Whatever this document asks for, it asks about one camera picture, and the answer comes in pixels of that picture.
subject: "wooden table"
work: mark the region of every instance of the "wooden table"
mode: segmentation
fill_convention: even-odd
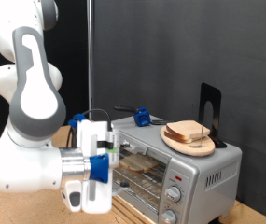
[[[53,136],[54,146],[65,147],[68,130],[69,126],[62,127]],[[126,202],[120,199],[113,201],[113,210],[109,213],[90,215],[83,212],[71,213],[65,207],[58,190],[10,194],[0,192],[0,223],[148,223]],[[229,215],[220,221],[223,224],[266,224],[266,217],[236,202]]]

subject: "toast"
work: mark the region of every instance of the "toast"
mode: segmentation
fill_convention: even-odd
[[[184,120],[175,123],[168,123],[167,132],[180,139],[188,140],[191,138],[200,138],[202,133],[202,125],[194,120]],[[210,134],[210,130],[203,127],[202,137]]]
[[[200,138],[182,139],[182,138],[177,137],[176,135],[169,133],[168,131],[164,131],[164,135],[168,138],[171,138],[172,140],[175,140],[181,143],[192,143],[193,141],[200,139]]]
[[[135,174],[142,174],[156,169],[159,163],[149,156],[132,154],[120,160],[119,165]]]

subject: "black background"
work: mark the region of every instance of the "black background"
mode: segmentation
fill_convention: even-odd
[[[202,82],[220,89],[219,138],[243,151],[237,196],[266,215],[266,1],[96,0],[94,47],[94,106],[113,119],[130,105],[198,120]]]
[[[85,1],[58,0],[57,25],[44,33],[48,62],[58,67],[63,76],[59,90],[66,109],[65,124],[77,113],[88,110],[88,37]],[[12,64],[0,54],[0,66]],[[8,116],[8,103],[0,96],[0,135]]]

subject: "toaster oven window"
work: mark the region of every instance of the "toaster oven window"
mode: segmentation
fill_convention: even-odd
[[[165,170],[163,162],[148,155],[132,154],[121,147],[120,163],[114,169],[113,181],[118,185],[129,183],[130,187],[125,191],[158,213]]]

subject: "blue clamp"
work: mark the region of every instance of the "blue clamp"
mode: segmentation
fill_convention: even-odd
[[[149,111],[146,111],[144,107],[138,108],[139,112],[134,113],[134,121],[139,127],[147,126],[151,123]]]
[[[72,126],[73,128],[76,128],[76,127],[77,127],[77,121],[78,121],[78,120],[79,120],[79,121],[82,121],[82,120],[84,120],[84,119],[86,119],[86,117],[85,117],[84,115],[82,115],[82,114],[76,114],[76,115],[74,115],[73,119],[70,119],[70,120],[68,121],[68,124],[69,124],[70,126]]]
[[[93,156],[90,157],[91,171],[90,171],[90,180],[96,180],[102,183],[107,183],[108,181],[108,155]]]

